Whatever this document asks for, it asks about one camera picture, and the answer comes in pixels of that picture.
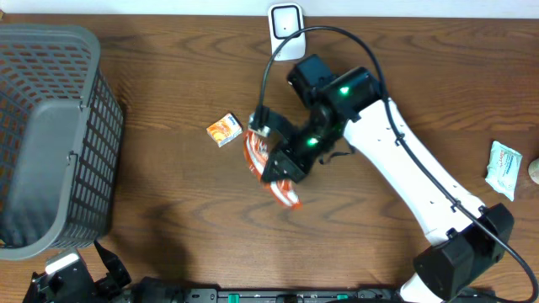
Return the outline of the red Top chocolate bar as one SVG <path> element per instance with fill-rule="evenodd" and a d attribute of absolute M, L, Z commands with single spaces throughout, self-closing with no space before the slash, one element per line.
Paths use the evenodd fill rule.
<path fill-rule="evenodd" d="M 298 209 L 302 202 L 290 179 L 266 183 L 262 181 L 265 164 L 269 159 L 268 145 L 253 131 L 248 130 L 243 136 L 243 155 L 250 172 L 271 192 L 275 200 L 289 209 Z"/>

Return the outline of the orange Kleenex tissue pack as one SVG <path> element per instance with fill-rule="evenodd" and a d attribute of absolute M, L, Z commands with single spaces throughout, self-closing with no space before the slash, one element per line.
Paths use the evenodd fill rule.
<path fill-rule="evenodd" d="M 206 128 L 209 137 L 222 147 L 243 133 L 243 128 L 232 113 L 225 114 L 221 119 Z"/>

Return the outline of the mint tissue wipes pack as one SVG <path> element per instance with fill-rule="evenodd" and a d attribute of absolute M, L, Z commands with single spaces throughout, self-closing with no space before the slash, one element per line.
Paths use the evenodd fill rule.
<path fill-rule="evenodd" d="M 522 155 L 498 141 L 493 141 L 485 181 L 510 201 L 515 199 L 515 187 Z"/>

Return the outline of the green lid jar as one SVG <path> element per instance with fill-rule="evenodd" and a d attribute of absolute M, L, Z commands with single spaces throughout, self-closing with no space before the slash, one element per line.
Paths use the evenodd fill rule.
<path fill-rule="evenodd" d="M 530 179 L 536 183 L 539 184 L 539 159 L 533 160 L 529 166 L 528 166 L 528 174 L 530 176 Z"/>

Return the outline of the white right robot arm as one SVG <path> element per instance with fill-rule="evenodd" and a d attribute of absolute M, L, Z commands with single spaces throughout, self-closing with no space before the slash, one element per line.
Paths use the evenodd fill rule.
<path fill-rule="evenodd" d="M 410 302 L 448 302 L 507 252 L 514 217 L 486 206 L 464 189 L 407 126 L 382 82 L 357 67 L 333 74 L 318 57 L 297 63 L 287 77 L 310 116 L 302 127 L 264 105 L 248 126 L 279 136 L 260 168 L 264 183 L 301 182 L 338 140 L 366 157 L 410 209 L 429 242 L 399 294 Z"/>

